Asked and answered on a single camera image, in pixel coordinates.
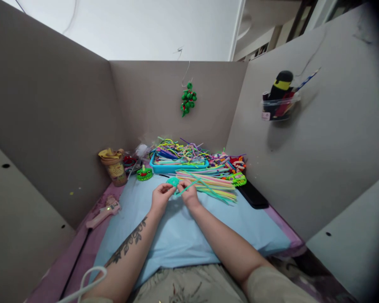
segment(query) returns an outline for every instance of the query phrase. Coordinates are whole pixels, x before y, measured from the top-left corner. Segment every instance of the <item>blue plastic basket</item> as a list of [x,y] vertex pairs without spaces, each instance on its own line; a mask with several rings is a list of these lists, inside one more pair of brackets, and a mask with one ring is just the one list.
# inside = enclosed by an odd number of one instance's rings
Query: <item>blue plastic basket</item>
[[150,160],[150,166],[153,168],[153,172],[157,174],[168,174],[175,173],[176,170],[186,169],[186,168],[207,168],[209,166],[208,160],[205,160],[205,165],[155,165],[156,153],[153,153],[152,159]]

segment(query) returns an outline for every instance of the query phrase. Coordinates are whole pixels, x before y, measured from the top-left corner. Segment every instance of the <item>blue cloth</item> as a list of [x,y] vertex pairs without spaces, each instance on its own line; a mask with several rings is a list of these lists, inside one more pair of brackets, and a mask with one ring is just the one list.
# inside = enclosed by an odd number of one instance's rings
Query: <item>blue cloth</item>
[[[130,178],[120,197],[121,210],[108,226],[94,266],[103,266],[128,235],[149,212],[152,192],[166,177],[155,175],[147,181]],[[238,204],[223,202],[198,192],[199,201],[220,221],[228,225],[262,255],[267,256],[289,248],[291,241],[264,210],[255,210],[236,190]],[[182,198],[170,198],[161,219],[146,262],[136,282],[142,285],[160,267],[218,263],[219,260],[204,235],[184,206]],[[92,273],[90,281],[97,273]]]

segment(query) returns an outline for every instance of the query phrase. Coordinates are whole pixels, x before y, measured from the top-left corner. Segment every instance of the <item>pink glue gun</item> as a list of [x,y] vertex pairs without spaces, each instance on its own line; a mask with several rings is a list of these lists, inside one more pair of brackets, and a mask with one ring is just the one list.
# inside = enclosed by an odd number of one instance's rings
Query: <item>pink glue gun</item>
[[114,202],[110,205],[108,205],[103,211],[101,211],[93,220],[88,221],[85,226],[88,229],[94,229],[96,228],[102,221],[105,220],[106,217],[109,215],[116,215],[116,213],[119,211],[121,206],[119,203],[114,199]]

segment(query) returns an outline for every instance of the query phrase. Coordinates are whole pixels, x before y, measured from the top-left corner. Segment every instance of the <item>hand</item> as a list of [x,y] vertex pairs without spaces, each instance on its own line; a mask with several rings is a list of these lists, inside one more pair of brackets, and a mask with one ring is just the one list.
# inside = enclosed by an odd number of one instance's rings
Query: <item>hand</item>
[[152,209],[161,211],[161,213],[164,214],[168,199],[175,191],[176,188],[168,183],[162,183],[156,187],[152,195]]
[[[180,181],[180,183],[177,186],[178,191],[182,192],[184,189],[189,187],[191,184],[192,184],[192,182],[188,179]],[[186,191],[184,191],[184,193],[181,195],[181,197],[184,201],[185,206],[189,210],[201,205],[199,203],[199,200],[198,200],[197,189],[196,189],[195,185],[192,185]]]

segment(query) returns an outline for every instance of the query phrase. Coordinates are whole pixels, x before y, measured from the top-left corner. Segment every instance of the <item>gray cardboard wall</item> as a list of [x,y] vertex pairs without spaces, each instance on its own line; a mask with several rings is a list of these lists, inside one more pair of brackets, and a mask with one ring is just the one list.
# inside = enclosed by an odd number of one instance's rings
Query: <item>gray cardboard wall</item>
[[[247,178],[304,240],[379,179],[379,35],[369,20],[359,7],[248,65],[226,150],[247,153]],[[281,70],[300,73],[324,35],[301,77],[322,67],[299,114],[262,121],[262,93]]]
[[118,100],[129,129],[128,146],[157,136],[180,137],[221,151],[227,143],[247,63],[191,62],[184,84],[193,78],[198,100],[181,117],[181,81],[187,61],[111,61]]
[[73,227],[110,183],[97,153],[125,146],[120,116],[107,60],[0,1],[0,148]]

